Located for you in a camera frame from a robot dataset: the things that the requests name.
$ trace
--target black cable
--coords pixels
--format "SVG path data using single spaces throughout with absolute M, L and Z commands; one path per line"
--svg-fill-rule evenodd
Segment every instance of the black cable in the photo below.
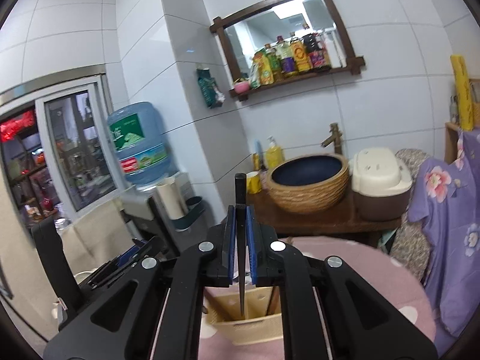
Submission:
M 25 324 L 27 325 L 32 332 L 34 332 L 37 336 L 39 336 L 43 341 L 48 342 L 48 340 L 43 337 L 32 325 L 30 325 L 25 318 L 23 318 L 20 313 L 15 309 L 15 307 L 12 306 L 10 301 L 3 295 L 3 293 L 0 292 L 0 296 L 2 299 L 5 301 L 6 304 L 8 304 L 8 307 L 15 313 L 15 315 Z

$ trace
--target blue water jug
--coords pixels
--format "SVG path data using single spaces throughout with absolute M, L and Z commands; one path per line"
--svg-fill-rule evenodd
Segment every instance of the blue water jug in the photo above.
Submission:
M 165 130 L 152 104 L 127 105 L 112 112 L 107 123 L 128 181 L 140 187 L 168 176 L 171 160 L 162 139 Z

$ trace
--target faucet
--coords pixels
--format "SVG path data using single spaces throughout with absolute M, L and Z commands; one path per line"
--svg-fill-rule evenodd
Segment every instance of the faucet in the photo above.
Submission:
M 322 142 L 322 147 L 327 147 L 332 142 L 335 146 L 335 153 L 343 155 L 342 153 L 342 132 L 338 129 L 338 123 L 332 123 L 330 125 L 330 135 L 327 139 Z

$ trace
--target pink flower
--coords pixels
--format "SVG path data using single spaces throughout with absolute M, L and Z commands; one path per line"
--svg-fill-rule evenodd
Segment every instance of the pink flower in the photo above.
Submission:
M 457 141 L 457 159 L 454 161 L 458 170 L 463 169 L 463 159 L 465 158 L 465 151 L 463 150 L 463 139 L 459 138 Z
M 427 183 L 427 195 L 431 198 L 437 198 L 439 203 L 443 202 L 447 196 L 447 185 L 452 182 L 450 174 L 436 166 L 425 175 L 425 181 Z

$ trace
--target round table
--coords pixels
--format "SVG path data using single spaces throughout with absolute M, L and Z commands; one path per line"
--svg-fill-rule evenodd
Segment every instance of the round table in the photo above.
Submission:
M 341 257 L 383 297 L 400 310 L 430 340 L 435 338 L 435 322 L 422 285 L 397 260 L 379 250 L 330 237 L 297 237 L 293 246 L 304 255 L 324 260 Z M 282 360 L 283 340 L 235 346 L 202 320 L 199 360 Z

